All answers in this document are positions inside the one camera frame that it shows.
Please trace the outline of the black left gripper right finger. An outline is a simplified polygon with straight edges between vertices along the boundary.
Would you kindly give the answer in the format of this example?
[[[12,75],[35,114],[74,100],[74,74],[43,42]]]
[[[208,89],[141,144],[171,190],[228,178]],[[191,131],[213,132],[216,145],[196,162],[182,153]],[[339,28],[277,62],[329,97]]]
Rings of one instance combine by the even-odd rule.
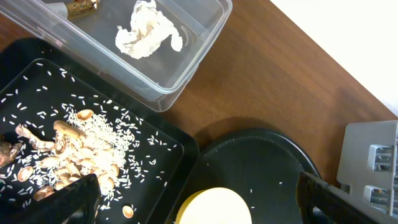
[[[308,172],[300,173],[297,203],[304,223],[397,223],[396,218]]]

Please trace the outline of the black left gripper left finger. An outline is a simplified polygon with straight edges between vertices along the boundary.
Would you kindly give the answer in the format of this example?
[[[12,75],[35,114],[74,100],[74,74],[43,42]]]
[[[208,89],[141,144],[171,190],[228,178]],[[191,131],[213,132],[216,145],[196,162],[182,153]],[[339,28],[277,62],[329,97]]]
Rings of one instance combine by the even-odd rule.
[[[1,202],[1,223],[94,223],[100,201],[97,177],[90,174],[27,208]]]

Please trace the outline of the food scraps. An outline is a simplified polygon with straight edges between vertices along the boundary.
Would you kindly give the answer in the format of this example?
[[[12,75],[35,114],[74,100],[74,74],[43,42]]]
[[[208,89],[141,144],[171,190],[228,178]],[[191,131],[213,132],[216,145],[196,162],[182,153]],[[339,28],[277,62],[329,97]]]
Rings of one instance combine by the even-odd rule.
[[[27,208],[65,189],[81,178],[94,174],[99,182],[100,195],[105,199],[101,210],[110,209],[112,201],[124,198],[123,189],[131,189],[133,180],[142,178],[142,162],[134,151],[140,143],[140,118],[132,122],[123,112],[110,121],[105,111],[76,112],[66,109],[62,120],[56,120],[55,135],[44,140],[45,131],[36,136],[31,121],[18,123],[17,115],[1,119],[1,124],[11,128],[17,142],[2,142],[1,202]]]

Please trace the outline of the yellow bowl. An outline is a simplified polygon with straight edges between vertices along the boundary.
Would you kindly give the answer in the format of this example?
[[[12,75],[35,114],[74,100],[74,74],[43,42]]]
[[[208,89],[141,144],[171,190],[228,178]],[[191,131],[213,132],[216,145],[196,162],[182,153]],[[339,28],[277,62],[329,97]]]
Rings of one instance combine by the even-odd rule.
[[[235,191],[215,187],[189,196],[180,207],[176,224],[252,224],[244,199]]]

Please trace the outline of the white tissue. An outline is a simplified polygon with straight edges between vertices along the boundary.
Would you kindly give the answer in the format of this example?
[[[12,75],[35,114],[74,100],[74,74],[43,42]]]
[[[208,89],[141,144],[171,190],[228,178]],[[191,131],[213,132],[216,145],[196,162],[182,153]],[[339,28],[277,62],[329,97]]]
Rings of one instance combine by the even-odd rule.
[[[157,10],[154,0],[137,1],[130,20],[131,28],[117,26],[115,45],[134,59],[148,57],[153,54],[161,43],[171,38],[171,48],[179,52],[183,47],[183,39],[173,22]]]

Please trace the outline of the gold candy wrapper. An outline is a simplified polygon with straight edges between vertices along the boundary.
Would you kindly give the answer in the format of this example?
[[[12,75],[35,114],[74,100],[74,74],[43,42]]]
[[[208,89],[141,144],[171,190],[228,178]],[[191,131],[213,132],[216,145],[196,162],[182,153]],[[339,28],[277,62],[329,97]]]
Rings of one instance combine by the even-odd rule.
[[[46,3],[46,6],[62,17],[72,20],[94,13],[99,4],[100,0],[73,0],[72,2]]]

